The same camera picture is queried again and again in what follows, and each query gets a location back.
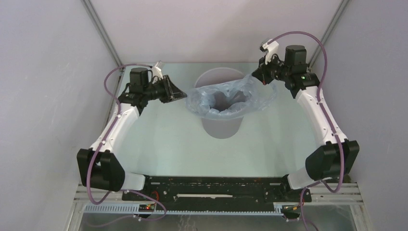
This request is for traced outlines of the light blue plastic trash bag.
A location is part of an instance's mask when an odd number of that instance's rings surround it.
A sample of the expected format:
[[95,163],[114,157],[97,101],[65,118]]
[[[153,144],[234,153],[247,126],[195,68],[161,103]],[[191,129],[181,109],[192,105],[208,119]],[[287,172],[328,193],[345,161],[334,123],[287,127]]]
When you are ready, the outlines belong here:
[[274,83],[263,85],[257,78],[242,79],[190,89],[185,105],[192,114],[211,120],[232,120],[263,111],[277,98]]

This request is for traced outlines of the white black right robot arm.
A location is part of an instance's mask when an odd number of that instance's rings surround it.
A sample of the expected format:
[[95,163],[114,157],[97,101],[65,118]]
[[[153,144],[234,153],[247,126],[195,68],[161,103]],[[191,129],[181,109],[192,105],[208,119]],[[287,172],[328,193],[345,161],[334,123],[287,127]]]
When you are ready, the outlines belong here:
[[318,90],[319,78],[308,70],[305,47],[287,46],[283,61],[276,54],[278,47],[276,41],[260,46],[265,56],[260,58],[258,68],[252,75],[264,85],[273,80],[285,83],[286,89],[311,122],[318,145],[306,158],[305,166],[287,175],[287,183],[280,187],[282,199],[292,201],[303,187],[349,174],[359,152],[359,144],[349,140],[335,122],[323,92]]

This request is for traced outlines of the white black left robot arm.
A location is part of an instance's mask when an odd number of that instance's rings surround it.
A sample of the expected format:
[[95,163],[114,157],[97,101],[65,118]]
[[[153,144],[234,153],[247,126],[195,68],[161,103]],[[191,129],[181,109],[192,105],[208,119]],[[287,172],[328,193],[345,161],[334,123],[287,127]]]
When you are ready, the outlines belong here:
[[82,184],[88,188],[118,192],[133,190],[140,200],[151,197],[152,187],[142,174],[124,170],[118,156],[133,123],[150,101],[170,103],[187,95],[164,75],[159,65],[137,65],[129,73],[129,82],[118,97],[115,109],[98,139],[77,153]]

